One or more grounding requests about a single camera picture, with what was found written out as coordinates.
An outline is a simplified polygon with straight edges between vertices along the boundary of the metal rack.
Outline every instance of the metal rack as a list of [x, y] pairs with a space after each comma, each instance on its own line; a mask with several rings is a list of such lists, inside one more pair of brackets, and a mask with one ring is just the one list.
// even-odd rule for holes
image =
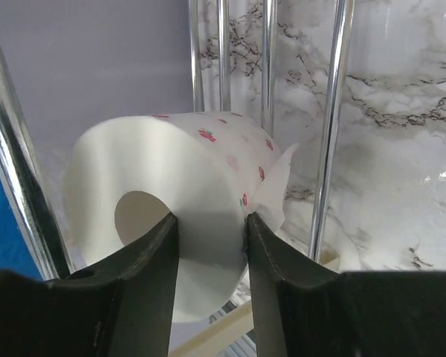
[[[220, 109], [231, 110], [230, 32], [228, 0], [217, 1], [219, 31]], [[332, 40], [326, 111], [320, 149], [317, 189], [308, 255], [319, 262], [337, 143], [343, 82], [349, 52], [355, 0], [338, 0]], [[197, 0], [189, 0], [193, 108], [204, 111]], [[277, 41], [277, 0], [263, 0], [262, 127], [274, 133], [274, 59]], [[33, 142], [16, 98], [0, 48], [0, 177], [10, 206], [40, 274], [45, 280], [69, 275], [71, 265], [62, 234], [44, 188]]]

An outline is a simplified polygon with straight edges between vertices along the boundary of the blue object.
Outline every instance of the blue object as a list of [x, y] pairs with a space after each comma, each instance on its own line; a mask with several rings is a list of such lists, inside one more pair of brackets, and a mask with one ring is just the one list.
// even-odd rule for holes
[[41, 280], [0, 182], [0, 268]]

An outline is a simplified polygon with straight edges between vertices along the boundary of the marble tile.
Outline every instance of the marble tile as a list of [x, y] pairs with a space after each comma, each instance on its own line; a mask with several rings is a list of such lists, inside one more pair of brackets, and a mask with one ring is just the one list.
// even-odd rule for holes
[[[216, 6], [199, 5], [206, 109], [217, 110]], [[274, 140], [281, 150], [301, 144], [281, 236], [300, 250], [310, 230], [334, 8], [334, 0], [278, 8]], [[261, 2], [231, 1], [230, 31], [233, 111], [258, 120]], [[325, 241], [341, 271], [446, 270], [446, 0], [356, 1]], [[249, 294], [243, 284], [235, 299]]]

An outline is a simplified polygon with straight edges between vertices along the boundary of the gray wall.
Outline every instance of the gray wall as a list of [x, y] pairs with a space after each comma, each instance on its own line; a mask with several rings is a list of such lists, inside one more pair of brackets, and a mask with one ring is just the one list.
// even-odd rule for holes
[[[187, 17], [179, 0], [0, 0], [0, 43], [58, 211], [87, 128], [192, 110]], [[174, 327], [172, 346], [206, 325]]]

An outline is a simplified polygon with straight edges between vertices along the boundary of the white paper roll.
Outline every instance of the white paper roll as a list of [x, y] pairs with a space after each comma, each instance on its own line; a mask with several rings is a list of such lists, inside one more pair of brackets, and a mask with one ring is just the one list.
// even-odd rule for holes
[[172, 211], [181, 239], [174, 322], [205, 318], [245, 272], [246, 216], [262, 207], [273, 229], [282, 224], [291, 153], [280, 156], [253, 120], [232, 113], [101, 123], [78, 140], [65, 175], [75, 244], [91, 265]]

